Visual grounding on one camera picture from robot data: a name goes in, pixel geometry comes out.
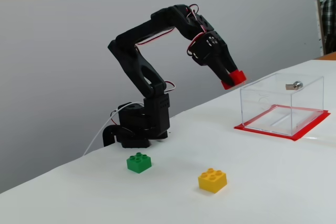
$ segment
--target black robotic arm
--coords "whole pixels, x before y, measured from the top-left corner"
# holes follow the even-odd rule
[[[143,58],[137,44],[174,28],[192,41],[187,54],[199,65],[209,66],[225,89],[246,80],[233,62],[226,43],[202,15],[186,5],[161,9],[149,21],[120,34],[108,46],[145,99],[144,107],[130,105],[119,112],[120,125],[108,126],[103,132],[104,146],[114,143],[115,135],[123,147],[135,148],[148,147],[149,138],[167,137],[170,105],[169,95],[164,93],[166,83]]]

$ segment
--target yellow lego brick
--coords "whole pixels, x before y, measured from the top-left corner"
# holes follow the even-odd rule
[[[207,172],[198,177],[200,189],[216,193],[227,185],[226,174],[221,170],[209,168]]]

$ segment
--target clear plastic box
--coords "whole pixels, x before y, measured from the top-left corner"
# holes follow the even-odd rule
[[[287,90],[300,81],[303,87]],[[241,88],[243,126],[293,136],[323,114],[324,77],[276,73]]]

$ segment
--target white wall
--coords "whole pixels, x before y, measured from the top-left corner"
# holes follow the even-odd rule
[[[80,157],[115,107],[142,100],[107,45],[179,3],[199,4],[250,81],[319,55],[313,0],[0,0],[0,192]],[[188,43],[141,47],[177,84],[171,115],[225,93]]]

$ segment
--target metal object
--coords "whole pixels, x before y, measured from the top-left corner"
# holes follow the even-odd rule
[[[299,90],[303,88],[301,81],[296,81],[293,84],[286,84],[286,90]]]

